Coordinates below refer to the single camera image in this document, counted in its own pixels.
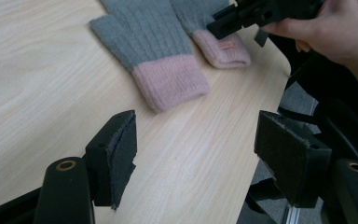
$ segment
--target light wood table surface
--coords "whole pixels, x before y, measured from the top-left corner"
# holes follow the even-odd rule
[[[134,109],[136,169],[118,210],[96,207],[96,223],[235,223],[258,162],[258,112],[276,111],[287,60],[270,41],[257,46],[256,27],[239,31],[247,68],[215,69],[192,44],[210,94],[156,114],[90,30],[103,14],[97,0],[0,0],[0,204]]]

